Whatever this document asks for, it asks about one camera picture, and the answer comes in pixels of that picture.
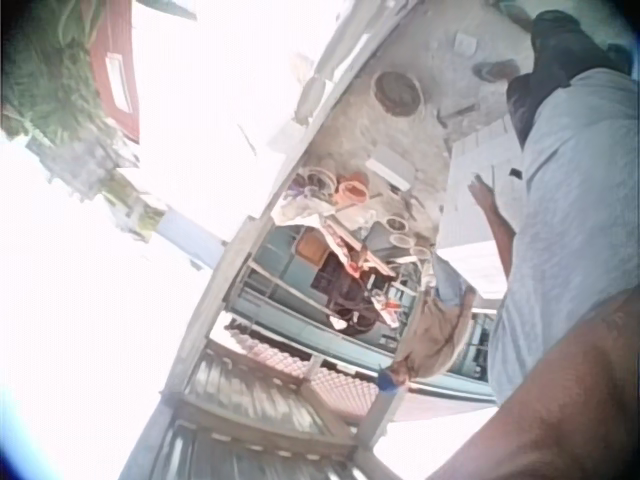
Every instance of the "dark shorts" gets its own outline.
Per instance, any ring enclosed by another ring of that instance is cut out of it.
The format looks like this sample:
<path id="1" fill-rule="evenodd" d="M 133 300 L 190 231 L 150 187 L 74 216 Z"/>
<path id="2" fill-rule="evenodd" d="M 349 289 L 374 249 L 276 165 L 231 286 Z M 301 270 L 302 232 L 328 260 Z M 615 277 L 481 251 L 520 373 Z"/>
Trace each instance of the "dark shorts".
<path id="1" fill-rule="evenodd" d="M 624 73 L 580 27 L 580 22 L 559 10 L 540 13 L 533 20 L 533 71 L 514 78 L 507 88 L 507 105 L 514 130 L 524 144 L 536 112 L 558 88 L 567 88 L 576 76 L 594 68 Z"/>

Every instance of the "man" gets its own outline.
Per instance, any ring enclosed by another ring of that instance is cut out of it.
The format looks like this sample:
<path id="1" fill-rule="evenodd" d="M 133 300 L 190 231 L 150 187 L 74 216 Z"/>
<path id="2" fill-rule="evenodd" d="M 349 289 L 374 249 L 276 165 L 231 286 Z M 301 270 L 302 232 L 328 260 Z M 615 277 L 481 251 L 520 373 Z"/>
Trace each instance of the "man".
<path id="1" fill-rule="evenodd" d="M 435 291 L 418 307 L 418 316 L 404 333 L 393 363 L 378 373 L 378 388 L 383 392 L 444 373 L 469 336 L 475 289 L 438 256 L 434 256 L 433 271 Z"/>
<path id="2" fill-rule="evenodd" d="M 640 478 L 638 88 L 563 12 L 533 20 L 532 45 L 507 89 L 518 234 L 482 179 L 469 187 L 508 277 L 489 342 L 501 407 L 431 478 Z"/>

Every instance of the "concrete floor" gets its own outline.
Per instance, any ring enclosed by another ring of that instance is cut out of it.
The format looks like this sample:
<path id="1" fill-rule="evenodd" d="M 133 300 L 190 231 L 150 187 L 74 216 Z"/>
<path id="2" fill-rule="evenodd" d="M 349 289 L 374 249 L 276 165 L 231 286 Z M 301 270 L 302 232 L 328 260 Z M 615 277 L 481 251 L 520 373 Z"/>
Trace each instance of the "concrete floor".
<path id="1" fill-rule="evenodd" d="M 596 41 L 630 43 L 623 22 L 595 0 L 522 0 L 531 15 L 560 8 L 576 15 Z M 471 57 L 454 51 L 457 32 L 477 39 Z M 487 84 L 476 79 L 471 67 L 481 61 L 515 59 L 522 72 L 533 62 L 529 36 L 482 0 L 431 0 L 418 5 L 387 39 L 354 80 L 306 152 L 307 163 L 332 158 L 338 173 L 366 171 L 364 162 L 377 145 L 385 145 L 417 170 L 413 193 L 425 205 L 417 207 L 412 231 L 434 239 L 440 218 L 450 161 L 450 145 L 490 125 L 507 113 L 505 83 Z M 387 115 L 371 94 L 376 73 L 396 70 L 413 76 L 425 96 L 424 108 L 415 116 L 400 119 Z M 438 122 L 436 112 L 455 112 L 476 104 L 476 110 Z M 370 174 L 370 193 L 381 197 L 347 214 L 353 224 L 373 209 L 378 218 L 402 211 L 401 203 L 389 195 L 381 177 Z"/>

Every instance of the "green foliage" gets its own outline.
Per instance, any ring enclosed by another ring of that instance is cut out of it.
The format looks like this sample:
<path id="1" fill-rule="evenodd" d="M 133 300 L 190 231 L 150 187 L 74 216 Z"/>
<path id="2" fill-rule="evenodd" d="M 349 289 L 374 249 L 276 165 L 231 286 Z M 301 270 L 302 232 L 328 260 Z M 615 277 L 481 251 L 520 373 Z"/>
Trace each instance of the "green foliage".
<path id="1" fill-rule="evenodd" d="M 4 46 L 3 103 L 54 146 L 80 139 L 87 128 L 108 140 L 117 136 L 102 109 L 88 50 L 104 3 L 93 0 L 85 18 L 81 0 L 36 2 Z"/>

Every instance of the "blue object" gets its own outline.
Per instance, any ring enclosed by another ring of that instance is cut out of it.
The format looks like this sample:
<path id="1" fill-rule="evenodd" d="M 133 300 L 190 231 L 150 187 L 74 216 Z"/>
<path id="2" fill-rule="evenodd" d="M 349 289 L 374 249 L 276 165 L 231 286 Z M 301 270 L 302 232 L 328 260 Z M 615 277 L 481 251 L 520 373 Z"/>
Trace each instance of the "blue object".
<path id="1" fill-rule="evenodd" d="M 376 379 L 376 385 L 381 392 L 395 393 L 398 391 L 398 386 L 393 381 L 393 377 L 386 369 L 378 371 L 378 378 Z"/>

